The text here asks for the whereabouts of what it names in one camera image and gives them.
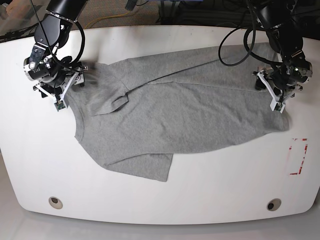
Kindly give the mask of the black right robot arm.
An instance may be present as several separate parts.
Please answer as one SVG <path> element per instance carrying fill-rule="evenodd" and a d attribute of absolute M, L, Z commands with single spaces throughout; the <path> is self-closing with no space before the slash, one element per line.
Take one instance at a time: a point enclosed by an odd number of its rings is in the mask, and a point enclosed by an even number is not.
<path fill-rule="evenodd" d="M 57 101 L 67 91 L 65 80 L 79 77 L 85 68 L 80 58 L 85 48 L 85 33 L 78 18 L 88 2 L 86 0 L 51 0 L 42 20 L 37 20 L 31 54 L 24 60 L 23 69 L 30 81 L 38 81 L 36 87 L 43 98 L 53 96 Z M 65 46 L 73 26 L 80 32 L 81 45 L 75 58 L 58 59 L 57 51 Z"/>

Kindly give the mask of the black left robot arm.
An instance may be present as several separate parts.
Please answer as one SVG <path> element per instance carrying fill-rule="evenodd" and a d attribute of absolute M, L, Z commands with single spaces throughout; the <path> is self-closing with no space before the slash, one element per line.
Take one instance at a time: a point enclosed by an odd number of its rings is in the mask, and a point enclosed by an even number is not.
<path fill-rule="evenodd" d="M 296 0 L 250 0 L 248 8 L 265 31 L 271 48 L 281 56 L 281 62 L 267 60 L 248 46 L 248 36 L 253 28 L 246 30 L 243 43 L 252 57 L 267 65 L 272 71 L 263 76 L 273 84 L 271 88 L 276 96 L 284 97 L 294 87 L 305 83 L 312 77 L 312 64 L 306 60 L 303 52 L 303 37 L 292 20 Z"/>

